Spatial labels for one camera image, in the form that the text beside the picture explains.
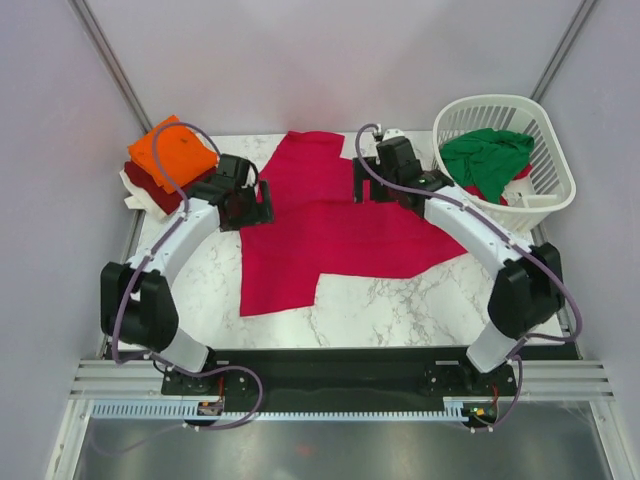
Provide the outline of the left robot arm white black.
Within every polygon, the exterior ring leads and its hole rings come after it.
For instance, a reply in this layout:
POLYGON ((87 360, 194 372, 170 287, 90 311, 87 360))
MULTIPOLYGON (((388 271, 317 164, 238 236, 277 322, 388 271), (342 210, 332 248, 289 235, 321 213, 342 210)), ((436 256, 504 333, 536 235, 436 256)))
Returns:
POLYGON ((109 262, 100 275, 100 324, 112 339, 136 345, 184 371, 185 382, 208 393, 219 369, 206 345, 179 325, 171 286, 197 248, 214 232, 239 231, 274 221, 268 182, 248 159, 224 154, 213 175, 193 185, 173 222, 147 249, 124 263, 109 262))

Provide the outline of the pink red t shirt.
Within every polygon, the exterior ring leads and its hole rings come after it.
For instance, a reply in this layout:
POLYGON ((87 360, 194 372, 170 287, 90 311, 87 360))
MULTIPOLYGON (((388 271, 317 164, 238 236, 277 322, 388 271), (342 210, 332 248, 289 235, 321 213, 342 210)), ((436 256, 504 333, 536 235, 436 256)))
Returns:
POLYGON ((288 132, 261 176, 274 220, 241 230, 242 316, 313 305, 323 274, 407 279, 465 254, 395 202, 355 203, 344 138, 288 132))

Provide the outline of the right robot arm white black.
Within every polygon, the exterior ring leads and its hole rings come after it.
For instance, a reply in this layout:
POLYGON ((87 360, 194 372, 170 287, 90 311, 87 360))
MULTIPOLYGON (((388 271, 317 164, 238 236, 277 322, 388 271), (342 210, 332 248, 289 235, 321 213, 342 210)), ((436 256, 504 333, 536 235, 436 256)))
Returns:
POLYGON ((535 329, 565 305, 559 251, 551 244, 531 246, 473 207, 465 191, 439 170, 426 171, 410 140, 400 131, 375 133, 376 155, 360 148, 354 176, 354 200, 362 183, 373 181, 375 201, 394 201, 453 238, 494 281, 487 306, 489 322, 468 346, 468 362, 458 368, 467 392, 483 392, 494 369, 515 354, 535 329))

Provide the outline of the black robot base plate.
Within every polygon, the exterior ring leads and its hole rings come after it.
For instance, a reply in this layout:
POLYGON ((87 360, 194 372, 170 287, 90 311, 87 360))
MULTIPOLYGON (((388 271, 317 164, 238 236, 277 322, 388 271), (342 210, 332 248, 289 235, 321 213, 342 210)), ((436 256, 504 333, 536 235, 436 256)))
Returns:
POLYGON ((515 394, 511 366, 476 372, 463 347, 217 350, 196 379, 165 375, 165 395, 222 394, 235 411, 261 407, 401 410, 432 408, 447 397, 505 399, 515 394))

